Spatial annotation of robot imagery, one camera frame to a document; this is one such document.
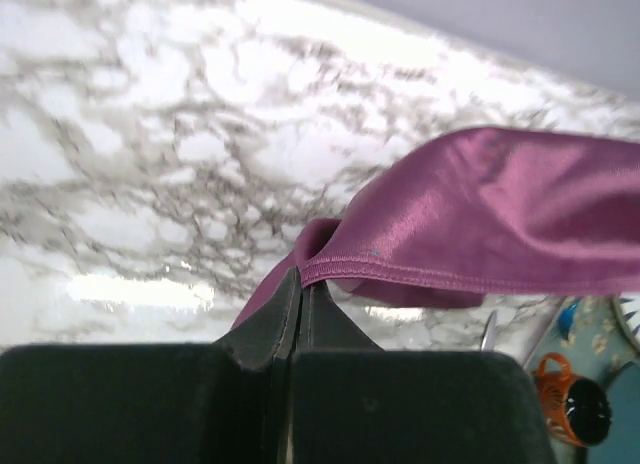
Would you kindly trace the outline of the pink handled steel knife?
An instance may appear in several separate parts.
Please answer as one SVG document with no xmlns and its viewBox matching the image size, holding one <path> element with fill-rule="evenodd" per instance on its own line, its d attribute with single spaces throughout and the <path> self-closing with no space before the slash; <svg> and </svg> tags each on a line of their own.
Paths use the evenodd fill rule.
<svg viewBox="0 0 640 464">
<path fill-rule="evenodd" d="M 498 311 L 494 310 L 491 312 L 486 322 L 484 333 L 479 346 L 480 351 L 492 351 L 494 349 L 497 337 L 497 320 Z"/>
</svg>

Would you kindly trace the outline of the purple cloth napkin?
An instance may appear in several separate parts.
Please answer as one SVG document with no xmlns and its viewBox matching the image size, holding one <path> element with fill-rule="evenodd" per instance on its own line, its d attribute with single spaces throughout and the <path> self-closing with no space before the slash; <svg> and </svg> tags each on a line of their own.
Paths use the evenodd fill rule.
<svg viewBox="0 0 640 464">
<path fill-rule="evenodd" d="M 287 270 L 393 307 L 472 308 L 488 294 L 603 296 L 639 287 L 639 147 L 471 128 L 392 165 L 340 218 L 310 221 L 240 313 Z"/>
</svg>

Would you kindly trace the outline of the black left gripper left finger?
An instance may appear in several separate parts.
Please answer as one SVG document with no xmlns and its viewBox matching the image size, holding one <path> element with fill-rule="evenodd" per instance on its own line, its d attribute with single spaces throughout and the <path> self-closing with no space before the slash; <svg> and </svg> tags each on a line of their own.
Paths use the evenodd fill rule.
<svg viewBox="0 0 640 464">
<path fill-rule="evenodd" d="M 243 370 L 259 371 L 271 365 L 281 348 L 287 357 L 301 304 L 298 270 L 289 269 L 266 303 L 214 342 Z"/>
</svg>

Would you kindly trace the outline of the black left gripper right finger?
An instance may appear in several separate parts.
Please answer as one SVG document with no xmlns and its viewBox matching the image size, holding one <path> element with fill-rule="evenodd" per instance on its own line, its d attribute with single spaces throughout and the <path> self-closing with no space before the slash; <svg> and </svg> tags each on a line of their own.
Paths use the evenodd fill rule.
<svg viewBox="0 0 640 464">
<path fill-rule="evenodd" d="M 381 351 L 334 302 L 325 282 L 302 290 L 296 351 Z"/>
</svg>

